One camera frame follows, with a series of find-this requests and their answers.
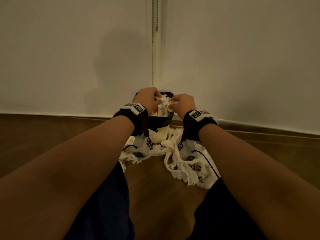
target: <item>white wall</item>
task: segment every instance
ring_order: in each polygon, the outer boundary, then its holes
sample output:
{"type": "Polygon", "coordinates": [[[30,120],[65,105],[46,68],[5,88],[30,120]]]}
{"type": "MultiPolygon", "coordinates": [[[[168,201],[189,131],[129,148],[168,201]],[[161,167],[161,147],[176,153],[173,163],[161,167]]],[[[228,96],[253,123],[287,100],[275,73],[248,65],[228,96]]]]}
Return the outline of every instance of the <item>white wall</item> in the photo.
{"type": "Polygon", "coordinates": [[[168,0],[162,88],[221,120],[320,134],[320,0],[168,0]]]}
{"type": "Polygon", "coordinates": [[[0,113],[111,116],[152,83],[151,0],[0,0],[0,113]]]}

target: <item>brown floor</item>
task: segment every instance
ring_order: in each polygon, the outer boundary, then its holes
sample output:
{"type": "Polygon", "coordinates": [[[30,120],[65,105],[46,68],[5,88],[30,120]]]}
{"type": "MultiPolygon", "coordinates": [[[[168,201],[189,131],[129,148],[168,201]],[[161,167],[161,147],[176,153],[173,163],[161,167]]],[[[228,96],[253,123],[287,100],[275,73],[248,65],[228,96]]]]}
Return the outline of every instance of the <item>brown floor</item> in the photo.
{"type": "MultiPolygon", "coordinates": [[[[0,114],[0,177],[101,120],[0,114]]],[[[320,188],[320,139],[231,131],[320,188]]],[[[127,163],[136,239],[186,239],[206,190],[171,176],[161,157],[127,163]]]]}

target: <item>dark blue pants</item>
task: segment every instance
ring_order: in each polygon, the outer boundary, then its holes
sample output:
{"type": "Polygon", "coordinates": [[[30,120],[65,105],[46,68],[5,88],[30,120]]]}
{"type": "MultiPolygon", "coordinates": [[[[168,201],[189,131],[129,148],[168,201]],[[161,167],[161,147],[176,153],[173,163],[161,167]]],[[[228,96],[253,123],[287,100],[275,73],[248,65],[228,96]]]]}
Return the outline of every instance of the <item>dark blue pants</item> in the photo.
{"type": "MultiPolygon", "coordinates": [[[[221,178],[208,191],[194,218],[189,239],[266,239],[221,178]]],[[[82,207],[64,239],[134,239],[129,190],[120,163],[82,207]]]]}

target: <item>hand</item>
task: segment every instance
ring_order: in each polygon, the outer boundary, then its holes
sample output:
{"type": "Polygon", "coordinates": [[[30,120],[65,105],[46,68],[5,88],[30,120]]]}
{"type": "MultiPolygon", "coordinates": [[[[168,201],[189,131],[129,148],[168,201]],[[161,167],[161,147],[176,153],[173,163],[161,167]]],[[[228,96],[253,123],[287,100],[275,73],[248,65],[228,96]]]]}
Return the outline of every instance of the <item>hand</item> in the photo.
{"type": "Polygon", "coordinates": [[[162,95],[157,88],[142,88],[134,98],[134,103],[143,105],[150,115],[154,108],[158,107],[161,103],[161,100],[155,100],[156,96],[162,98],[162,95]]]}
{"type": "Polygon", "coordinates": [[[169,108],[172,109],[174,113],[177,113],[182,120],[187,112],[197,109],[194,98],[185,93],[178,94],[169,100],[169,102],[173,101],[179,102],[177,104],[170,104],[169,108]]]}

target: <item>black cable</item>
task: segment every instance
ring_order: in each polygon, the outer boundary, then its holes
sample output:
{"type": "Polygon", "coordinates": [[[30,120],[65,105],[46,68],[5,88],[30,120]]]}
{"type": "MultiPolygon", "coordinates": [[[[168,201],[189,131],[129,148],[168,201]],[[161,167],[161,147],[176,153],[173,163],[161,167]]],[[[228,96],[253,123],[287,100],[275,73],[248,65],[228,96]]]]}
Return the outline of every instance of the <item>black cable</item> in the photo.
{"type": "Polygon", "coordinates": [[[138,148],[136,145],[126,145],[126,146],[122,149],[122,151],[124,151],[124,150],[125,150],[126,148],[128,148],[128,147],[134,147],[135,149],[138,148]]]}
{"type": "Polygon", "coordinates": [[[214,171],[214,173],[216,174],[217,178],[219,178],[219,176],[218,176],[217,172],[214,170],[213,166],[210,164],[209,160],[206,158],[206,156],[205,156],[205,155],[203,155],[203,153],[202,153],[202,152],[200,152],[200,151],[198,151],[198,150],[193,150],[192,152],[198,152],[198,153],[200,153],[200,154],[201,154],[201,155],[202,155],[202,156],[207,160],[207,162],[209,163],[210,167],[212,168],[212,170],[213,170],[213,171],[214,171]]]}

